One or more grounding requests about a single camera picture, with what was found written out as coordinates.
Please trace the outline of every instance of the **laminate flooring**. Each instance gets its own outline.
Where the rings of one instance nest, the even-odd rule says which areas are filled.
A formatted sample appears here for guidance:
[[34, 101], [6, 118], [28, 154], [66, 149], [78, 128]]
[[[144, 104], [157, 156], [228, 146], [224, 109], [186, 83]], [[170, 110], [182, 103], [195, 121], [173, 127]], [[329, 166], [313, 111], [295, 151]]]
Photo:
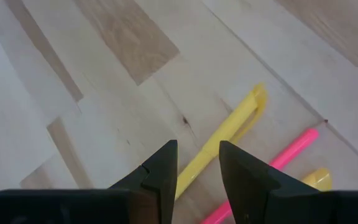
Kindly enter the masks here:
[[[0, 190], [107, 188], [170, 139], [181, 171], [260, 82], [239, 146], [268, 162], [328, 119], [284, 172], [358, 189], [358, 1], [0, 0]], [[216, 159], [173, 223], [225, 200]]]

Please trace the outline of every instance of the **brown wood plank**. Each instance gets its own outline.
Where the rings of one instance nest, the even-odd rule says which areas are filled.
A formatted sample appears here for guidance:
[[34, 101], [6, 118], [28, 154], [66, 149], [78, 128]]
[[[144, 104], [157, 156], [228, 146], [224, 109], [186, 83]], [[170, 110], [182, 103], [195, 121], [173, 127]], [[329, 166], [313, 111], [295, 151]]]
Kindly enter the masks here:
[[178, 49], [133, 0], [74, 0], [106, 45], [140, 85]]
[[358, 67], [358, 1], [276, 1]]
[[62, 155], [62, 158], [78, 187], [81, 189], [93, 188], [93, 185], [84, 170], [84, 167], [81, 165], [81, 161], [76, 155], [73, 145], [70, 142], [70, 138], [67, 135], [62, 120], [57, 118], [54, 122], [52, 122], [48, 126], [48, 132]]
[[73, 99], [78, 102], [83, 98], [78, 86], [75, 84], [74, 80], [68, 73], [66, 67], [50, 45], [48, 39], [44, 36], [44, 33], [41, 31], [40, 27], [34, 21], [30, 12], [24, 6], [22, 0], [5, 0], [6, 4], [9, 6], [10, 10], [15, 15], [16, 19], [20, 22], [22, 28], [25, 30], [26, 34], [29, 36], [30, 40], [34, 46], [40, 51], [44, 56], [49, 65], [53, 68], [55, 73], [61, 79], [62, 83], [73, 97]]
[[53, 185], [42, 166], [34, 170], [20, 182], [23, 189], [52, 189]]

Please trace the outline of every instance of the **pen clip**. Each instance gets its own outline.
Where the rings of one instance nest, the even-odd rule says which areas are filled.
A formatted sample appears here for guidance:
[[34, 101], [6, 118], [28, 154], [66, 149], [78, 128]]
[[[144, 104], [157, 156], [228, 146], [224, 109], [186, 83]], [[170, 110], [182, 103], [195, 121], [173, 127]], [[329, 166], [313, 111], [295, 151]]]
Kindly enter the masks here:
[[237, 131], [237, 133], [231, 138], [230, 142], [232, 142], [234, 144], [236, 144], [241, 139], [241, 137], [243, 135], [245, 135], [245, 133], [248, 132], [248, 130], [253, 127], [253, 125], [262, 116], [262, 114], [266, 108], [267, 92], [264, 88], [264, 84], [263, 83], [257, 84], [254, 87], [254, 89], [252, 90], [252, 93], [254, 94], [254, 98], [257, 103], [255, 116], [252, 118], [252, 120], [247, 125], [245, 125], [243, 128], [240, 128]]

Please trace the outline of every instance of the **yellow highlighter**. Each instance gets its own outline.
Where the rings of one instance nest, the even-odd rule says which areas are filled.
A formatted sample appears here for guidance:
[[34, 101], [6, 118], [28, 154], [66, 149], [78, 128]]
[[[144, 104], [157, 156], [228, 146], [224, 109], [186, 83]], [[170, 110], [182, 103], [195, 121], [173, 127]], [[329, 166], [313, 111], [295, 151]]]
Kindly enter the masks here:
[[327, 168], [314, 171], [303, 178], [302, 182], [320, 191], [331, 190], [333, 187], [333, 180]]
[[[245, 97], [239, 106], [227, 117], [219, 128], [204, 144], [196, 157], [178, 176], [175, 200], [186, 190], [200, 172], [216, 157], [219, 152], [221, 141], [238, 142], [240, 138], [261, 117], [267, 101], [267, 92], [263, 84], [258, 84]], [[255, 112], [253, 119], [245, 125], [247, 119]]]

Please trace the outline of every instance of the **wood grain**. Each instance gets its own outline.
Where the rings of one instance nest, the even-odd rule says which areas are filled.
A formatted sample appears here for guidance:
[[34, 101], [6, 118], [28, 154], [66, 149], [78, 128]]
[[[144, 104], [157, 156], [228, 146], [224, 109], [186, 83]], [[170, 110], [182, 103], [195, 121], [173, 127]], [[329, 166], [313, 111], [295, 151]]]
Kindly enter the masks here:
[[178, 53], [133, 0], [75, 2], [138, 85]]
[[[136, 1], [180, 51], [177, 58], [140, 86], [149, 103], [156, 107], [159, 116], [177, 135], [178, 170], [195, 155], [208, 135], [255, 83], [264, 82], [266, 85], [269, 95], [267, 109], [239, 145], [259, 159], [268, 162], [305, 128], [321, 119], [271, 74], [270, 68], [258, 61], [254, 53], [202, 3], [192, 0]], [[245, 6], [232, 2], [227, 6], [231, 12], [237, 12], [232, 7], [240, 12], [245, 10]], [[250, 22], [257, 25], [259, 20], [238, 21], [239, 24]], [[190, 127], [181, 120], [183, 115]], [[333, 133], [309, 152], [297, 162], [299, 167], [291, 166], [286, 172], [300, 179], [306, 170], [311, 172], [319, 166], [326, 166], [338, 177], [334, 178], [335, 188], [358, 188], [358, 155]], [[333, 154], [343, 154], [344, 158], [333, 158]], [[341, 160], [349, 160], [353, 165], [344, 167]], [[219, 161], [215, 160], [175, 202], [173, 223], [199, 223], [226, 200], [219, 174]]]
[[203, 2], [358, 151], [358, 68], [353, 63], [273, 0]]
[[0, 0], [0, 43], [18, 78], [44, 114], [45, 127], [64, 112], [76, 108], [75, 100], [5, 0]]
[[45, 161], [20, 182], [23, 189], [77, 189], [77, 183], [71, 175], [60, 153]]
[[20, 182], [23, 189], [52, 189], [53, 185], [42, 166], [36, 168]]
[[94, 186], [109, 187], [175, 137], [73, 1], [24, 3], [88, 90], [62, 121]]
[[93, 184], [76, 155], [61, 119], [57, 118], [52, 122], [48, 126], [48, 131], [78, 187], [81, 189], [93, 188]]
[[49, 41], [44, 36], [44, 33], [34, 21], [30, 12], [24, 6], [22, 0], [5, 0], [5, 2], [16, 16], [16, 19], [20, 22], [21, 26], [31, 39], [34, 46], [40, 51], [49, 65], [59, 76], [73, 99], [77, 102], [82, 99], [83, 94], [81, 93], [80, 89], [73, 81], [72, 77], [68, 73], [62, 61], [57, 56], [52, 46], [49, 44]]
[[276, 1], [358, 67], [358, 1]]

